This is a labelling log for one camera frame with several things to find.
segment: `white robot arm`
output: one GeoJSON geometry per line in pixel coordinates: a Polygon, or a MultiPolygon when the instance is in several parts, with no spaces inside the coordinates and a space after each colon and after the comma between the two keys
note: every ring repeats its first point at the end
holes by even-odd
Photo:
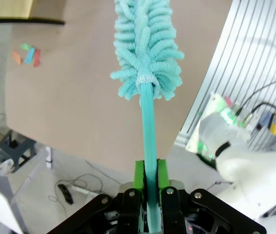
{"type": "Polygon", "coordinates": [[[233,182],[217,197],[260,222],[268,234],[275,234],[268,224],[276,222],[276,217],[260,217],[276,205],[276,152],[249,150],[246,144],[249,133],[244,128],[228,124],[218,113],[202,120],[199,137],[216,157],[220,175],[233,182]]]}

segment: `fluffy chenille strand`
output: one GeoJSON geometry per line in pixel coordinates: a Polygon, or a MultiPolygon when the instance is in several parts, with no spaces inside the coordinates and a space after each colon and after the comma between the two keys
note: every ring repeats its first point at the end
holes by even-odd
{"type": "Polygon", "coordinates": [[[158,82],[150,82],[159,85],[154,98],[164,96],[170,100],[176,87],[182,84],[181,68],[175,60],[184,58],[174,42],[176,30],[171,21],[170,1],[115,0],[115,3],[118,19],[114,46],[121,69],[113,72],[111,78],[123,82],[118,95],[130,100],[139,94],[137,81],[153,75],[158,82]]]}

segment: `metal slotted plate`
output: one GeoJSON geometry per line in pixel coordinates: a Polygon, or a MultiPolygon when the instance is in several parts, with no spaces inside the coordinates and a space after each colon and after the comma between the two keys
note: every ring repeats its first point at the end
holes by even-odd
{"type": "MultiPolygon", "coordinates": [[[[209,69],[175,144],[185,147],[211,92],[241,104],[255,90],[276,80],[276,0],[233,0],[209,69]]],[[[276,105],[276,85],[252,97],[252,109],[267,101],[276,105]]],[[[270,107],[261,106],[258,112],[270,107]]],[[[267,128],[253,132],[249,146],[268,150],[276,141],[267,128]]]]}

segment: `teal handle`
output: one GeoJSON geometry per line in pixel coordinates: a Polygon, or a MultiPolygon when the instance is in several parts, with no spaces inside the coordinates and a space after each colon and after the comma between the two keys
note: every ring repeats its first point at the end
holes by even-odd
{"type": "Polygon", "coordinates": [[[161,213],[157,200],[157,142],[154,117],[154,101],[152,83],[140,85],[140,101],[142,112],[142,131],[144,148],[144,169],[147,183],[147,218],[149,233],[161,231],[161,213]]]}

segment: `bolt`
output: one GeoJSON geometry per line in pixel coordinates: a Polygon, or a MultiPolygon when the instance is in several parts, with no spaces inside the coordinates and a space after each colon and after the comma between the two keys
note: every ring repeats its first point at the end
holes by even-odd
{"type": "Polygon", "coordinates": [[[202,197],[202,194],[200,194],[200,193],[195,193],[195,198],[196,199],[200,199],[202,197]]]}
{"type": "Polygon", "coordinates": [[[104,199],[101,200],[101,202],[102,202],[103,204],[106,204],[106,203],[108,202],[108,199],[107,199],[107,198],[104,198],[104,199]]]}
{"type": "Polygon", "coordinates": [[[166,191],[166,193],[167,193],[167,194],[173,194],[173,193],[174,193],[174,190],[168,189],[168,190],[166,191]]]}

